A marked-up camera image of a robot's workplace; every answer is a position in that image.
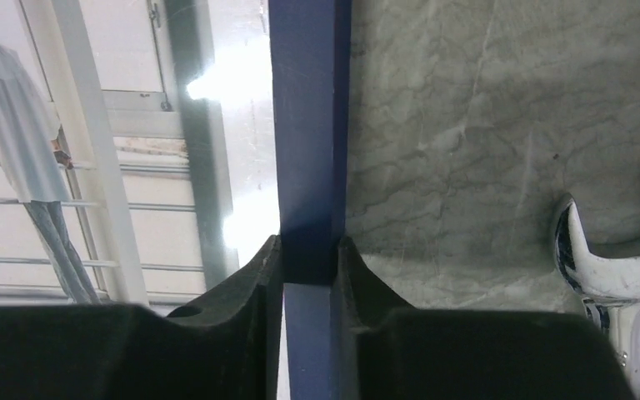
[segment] long white shirt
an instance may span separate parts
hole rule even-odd
[[[59,128],[16,52],[0,46],[0,162],[19,202],[70,199],[50,143]]]

